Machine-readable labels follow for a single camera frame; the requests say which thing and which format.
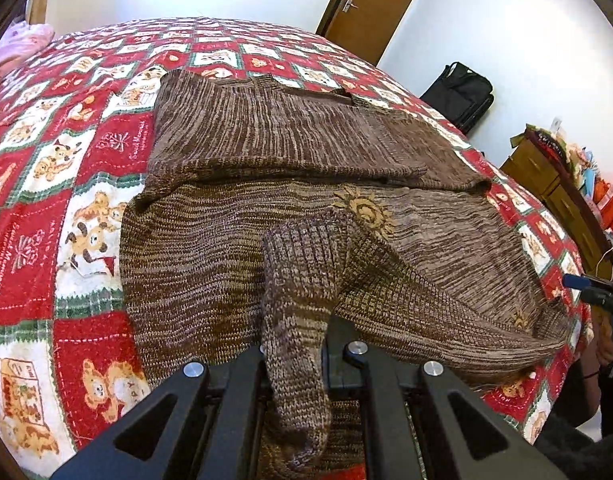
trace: wooden cabinet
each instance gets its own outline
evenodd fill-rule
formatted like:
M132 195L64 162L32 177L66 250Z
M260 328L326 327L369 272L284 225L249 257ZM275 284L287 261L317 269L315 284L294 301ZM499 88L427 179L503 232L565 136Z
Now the wooden cabinet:
M609 250L600 223L575 188L565 168L542 152L535 134L527 129L501 169L518 184L527 188L553 213L578 246L584 270L602 278L611 278L611 259L602 255Z

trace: knit fabric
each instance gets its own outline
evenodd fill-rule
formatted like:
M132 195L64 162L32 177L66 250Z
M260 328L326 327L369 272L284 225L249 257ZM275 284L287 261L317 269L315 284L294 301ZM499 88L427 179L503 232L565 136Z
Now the knit fabric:
M362 460L354 403L331 404L332 313L400 359L498 384L568 336L488 183L424 121L270 77L162 78L144 191L120 240L148 380L264 345L274 392L263 476Z

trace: blue handle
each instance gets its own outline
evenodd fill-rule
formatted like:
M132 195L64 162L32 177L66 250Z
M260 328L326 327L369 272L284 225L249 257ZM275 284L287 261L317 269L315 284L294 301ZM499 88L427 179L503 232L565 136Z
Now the blue handle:
M575 288L576 290L583 290L583 288L591 286L591 280L576 274L565 274L562 277L562 286L565 286L566 288Z

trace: black bag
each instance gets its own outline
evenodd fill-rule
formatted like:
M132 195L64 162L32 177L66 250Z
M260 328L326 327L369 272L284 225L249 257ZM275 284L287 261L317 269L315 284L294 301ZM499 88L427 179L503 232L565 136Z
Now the black bag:
M489 80L456 61L420 97L466 134L493 104Z

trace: red and white quilt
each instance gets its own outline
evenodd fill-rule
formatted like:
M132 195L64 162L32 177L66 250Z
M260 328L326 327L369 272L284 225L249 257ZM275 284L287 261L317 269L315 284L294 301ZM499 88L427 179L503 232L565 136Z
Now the red and white quilt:
M577 248L542 204L439 113L324 38L268 23L140 20L63 36L0 81L0 436L29 476L51 475L149 392L122 307L118 247L126 203L144 183L160 78L176 68L270 73L408 110L493 180L491 205L576 325L555 358L485 395L533 442L592 336L589 308L560 285L582 269Z

